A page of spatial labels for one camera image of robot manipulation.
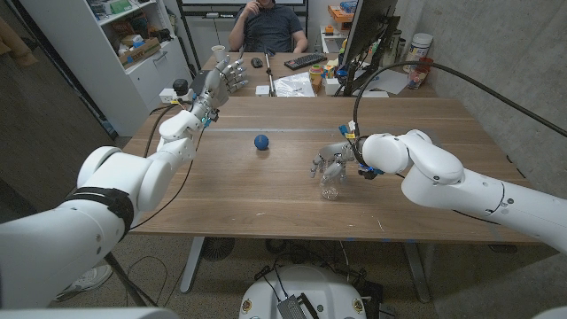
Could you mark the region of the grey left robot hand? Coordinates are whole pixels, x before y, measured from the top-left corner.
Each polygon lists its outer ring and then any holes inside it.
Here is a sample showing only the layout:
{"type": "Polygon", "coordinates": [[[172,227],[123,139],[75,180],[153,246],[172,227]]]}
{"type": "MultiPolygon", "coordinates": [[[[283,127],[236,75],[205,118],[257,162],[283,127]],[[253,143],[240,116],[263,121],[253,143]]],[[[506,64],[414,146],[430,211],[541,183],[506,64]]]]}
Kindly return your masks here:
{"type": "Polygon", "coordinates": [[[216,121],[218,108],[228,101],[230,94],[248,83],[244,60],[229,61],[227,55],[207,74],[205,85],[193,103],[190,112],[201,122],[216,121]]]}

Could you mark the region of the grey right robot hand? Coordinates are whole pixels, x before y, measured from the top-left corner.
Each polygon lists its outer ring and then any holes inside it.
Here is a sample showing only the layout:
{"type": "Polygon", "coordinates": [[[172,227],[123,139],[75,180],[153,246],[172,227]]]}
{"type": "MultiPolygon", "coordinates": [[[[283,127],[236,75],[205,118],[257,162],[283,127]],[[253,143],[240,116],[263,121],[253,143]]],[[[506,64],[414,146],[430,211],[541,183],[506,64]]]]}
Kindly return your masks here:
{"type": "Polygon", "coordinates": [[[309,176],[322,173],[321,185],[331,182],[346,182],[346,163],[356,161],[353,147],[348,142],[325,145],[315,155],[309,176]]]}

